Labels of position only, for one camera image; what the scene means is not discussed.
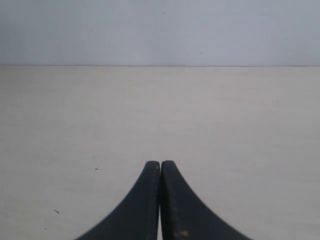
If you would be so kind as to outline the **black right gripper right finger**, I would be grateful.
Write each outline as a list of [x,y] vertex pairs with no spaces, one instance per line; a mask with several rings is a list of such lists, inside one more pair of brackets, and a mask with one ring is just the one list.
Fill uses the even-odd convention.
[[164,240],[248,240],[194,193],[172,160],[161,163],[159,206]]

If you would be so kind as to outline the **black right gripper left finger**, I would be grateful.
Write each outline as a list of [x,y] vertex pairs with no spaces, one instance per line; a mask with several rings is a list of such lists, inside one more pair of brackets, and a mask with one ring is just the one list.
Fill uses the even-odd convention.
[[137,181],[119,205],[78,239],[156,240],[160,178],[160,163],[146,162]]

